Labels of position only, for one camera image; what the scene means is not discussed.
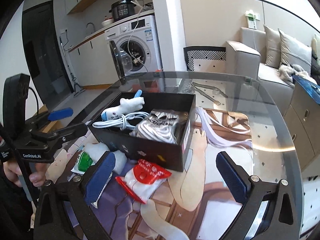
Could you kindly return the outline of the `person's left hand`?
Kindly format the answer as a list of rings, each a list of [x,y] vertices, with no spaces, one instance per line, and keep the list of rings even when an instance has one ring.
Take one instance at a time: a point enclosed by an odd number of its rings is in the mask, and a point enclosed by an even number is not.
[[[19,176],[22,175],[22,172],[15,160],[7,161],[3,164],[3,169],[6,177],[12,181],[18,187],[22,187],[22,184],[19,180]],[[40,187],[46,181],[46,171],[47,164],[36,163],[35,172],[29,176],[29,180],[35,187]]]

